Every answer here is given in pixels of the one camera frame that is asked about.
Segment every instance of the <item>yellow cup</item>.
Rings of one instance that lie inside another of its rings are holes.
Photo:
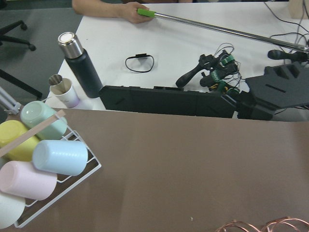
[[[26,126],[17,120],[9,120],[1,123],[0,147],[4,147],[27,131],[28,129]],[[32,136],[19,146],[12,149],[6,156],[11,160],[31,161],[32,152],[38,142],[39,139],[36,136]]]

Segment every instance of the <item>silver bottle cap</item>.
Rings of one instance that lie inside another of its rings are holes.
[[[64,52],[65,57],[70,59],[77,58],[84,52],[84,49],[79,42],[77,35],[75,35],[73,32],[64,32],[59,35],[58,44]]]

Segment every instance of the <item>wooden stick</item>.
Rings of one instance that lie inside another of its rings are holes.
[[[18,145],[22,144],[27,139],[31,138],[33,135],[36,135],[38,132],[48,127],[53,122],[57,121],[58,117],[56,115],[58,117],[63,117],[66,114],[63,110],[59,110],[58,112],[50,116],[45,121],[39,123],[35,127],[28,130],[26,133],[22,134],[17,139],[13,140],[12,142],[10,142],[9,144],[7,144],[6,146],[0,149],[0,158],[4,156],[6,153],[8,153],[10,150],[12,150],[13,148],[17,147]]]

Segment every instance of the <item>hand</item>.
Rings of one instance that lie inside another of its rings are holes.
[[[149,10],[148,7],[145,7],[144,5],[138,2],[128,2],[126,4],[123,4],[123,10],[121,12],[121,17],[131,23],[143,23],[143,22],[152,20],[151,17],[139,15],[137,13],[138,8]]]

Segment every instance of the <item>green grip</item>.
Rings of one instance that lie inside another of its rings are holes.
[[[139,15],[143,15],[143,16],[147,16],[147,17],[151,17],[151,18],[154,18],[154,16],[155,16],[154,11],[148,11],[148,10],[145,10],[145,9],[142,9],[142,8],[138,8],[137,13]]]

